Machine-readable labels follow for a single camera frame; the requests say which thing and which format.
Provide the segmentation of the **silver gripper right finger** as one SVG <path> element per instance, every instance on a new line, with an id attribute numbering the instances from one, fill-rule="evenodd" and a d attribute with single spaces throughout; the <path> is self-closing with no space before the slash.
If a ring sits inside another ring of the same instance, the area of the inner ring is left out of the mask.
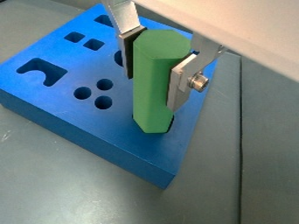
<path id="1" fill-rule="evenodd" d="M 191 37 L 190 53 L 182 62 L 172 68 L 167 96 L 167 107 L 175 112 L 190 98 L 191 90 L 199 93 L 210 84 L 203 70 L 207 65 L 227 51 L 227 48 L 211 39 L 194 33 Z"/>

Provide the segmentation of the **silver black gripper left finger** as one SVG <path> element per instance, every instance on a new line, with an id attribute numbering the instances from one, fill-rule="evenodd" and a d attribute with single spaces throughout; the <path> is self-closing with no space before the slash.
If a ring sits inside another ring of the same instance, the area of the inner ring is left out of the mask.
<path id="1" fill-rule="evenodd" d="M 116 30 L 123 67 L 128 79 L 133 78 L 133 42 L 145 28 L 140 25 L 136 5 L 132 0 L 101 0 Z"/>

